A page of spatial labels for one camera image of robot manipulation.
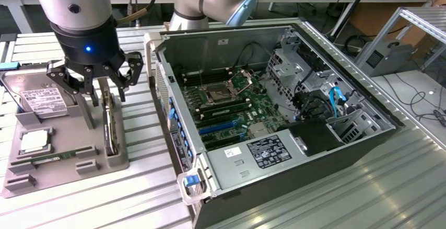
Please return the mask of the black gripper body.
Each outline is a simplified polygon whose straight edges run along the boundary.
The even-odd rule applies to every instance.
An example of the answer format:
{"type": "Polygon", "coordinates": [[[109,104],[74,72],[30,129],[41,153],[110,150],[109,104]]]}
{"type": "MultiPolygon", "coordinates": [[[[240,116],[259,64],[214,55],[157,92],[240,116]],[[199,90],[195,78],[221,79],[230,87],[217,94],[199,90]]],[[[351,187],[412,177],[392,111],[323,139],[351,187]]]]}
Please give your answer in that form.
{"type": "Polygon", "coordinates": [[[50,23],[69,66],[121,66],[125,55],[119,48],[115,20],[109,17],[95,28],[69,30],[50,23]]]}

